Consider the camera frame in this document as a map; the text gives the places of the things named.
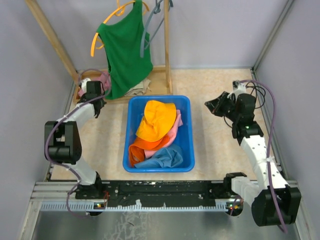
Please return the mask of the blue plastic bin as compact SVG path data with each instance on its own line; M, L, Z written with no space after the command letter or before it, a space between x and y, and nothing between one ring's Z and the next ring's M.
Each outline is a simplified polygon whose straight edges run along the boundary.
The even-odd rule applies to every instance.
M137 96L129 101L122 165L130 173L182 173L193 169L188 97Z

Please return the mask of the yellow bucket hat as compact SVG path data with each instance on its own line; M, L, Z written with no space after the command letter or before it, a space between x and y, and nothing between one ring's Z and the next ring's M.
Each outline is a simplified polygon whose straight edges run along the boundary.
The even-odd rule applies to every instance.
M177 109L174 103L149 100L136 131L136 136L147 142L157 142L172 128L176 121Z

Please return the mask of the wooden clothes rack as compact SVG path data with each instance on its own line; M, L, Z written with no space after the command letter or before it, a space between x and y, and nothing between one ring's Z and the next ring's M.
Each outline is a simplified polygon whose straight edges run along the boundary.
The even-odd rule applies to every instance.
M84 69L84 78L98 77L99 71L108 68L103 49L91 57L90 48L96 28L119 7L114 0L27 0L26 5L57 53L73 80L71 96L78 97L78 77ZM150 33L164 19L157 36L150 45L153 70L147 95L171 95L173 93L169 59L169 11L162 10L147 26Z

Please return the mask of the black wire hat stand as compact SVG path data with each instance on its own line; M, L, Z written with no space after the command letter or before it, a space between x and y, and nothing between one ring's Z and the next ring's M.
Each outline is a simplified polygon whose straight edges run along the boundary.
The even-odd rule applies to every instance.
M254 96L255 104L258 102L258 95L260 94L262 96L262 100L263 100L262 103L260 104L260 106L255 106L253 111L255 111L257 109L261 109L265 104L265 97L266 97L265 88L263 88L262 86L257 86L253 81L248 81L248 82L246 82L246 84L244 81L240 81L240 82L245 85L246 89L248 89L248 88L252 89L250 92L251 96L253 95L253 92L255 92L255 96ZM232 92L229 93L228 98L233 100Z

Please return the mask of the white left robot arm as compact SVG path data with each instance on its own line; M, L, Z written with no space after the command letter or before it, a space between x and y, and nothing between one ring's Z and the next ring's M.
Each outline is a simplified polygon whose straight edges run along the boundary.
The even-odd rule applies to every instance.
M110 93L111 84L104 86L100 81L83 81L84 93L68 114L44 125L44 155L54 165L72 172L77 178L73 190L85 198L97 199L103 195L104 186L100 175L85 161L79 129L91 119L100 115L105 106L105 96Z

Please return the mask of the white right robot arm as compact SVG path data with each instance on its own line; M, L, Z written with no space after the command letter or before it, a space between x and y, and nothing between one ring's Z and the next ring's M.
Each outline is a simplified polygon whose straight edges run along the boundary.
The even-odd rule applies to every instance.
M205 106L213 115L231 120L232 137L247 154L257 180L253 184L242 172L228 173L224 194L229 198L240 196L251 207L253 220L259 227L295 223L302 195L297 187L289 185L267 155L264 134L254 120L255 97L224 91L218 98L206 101Z

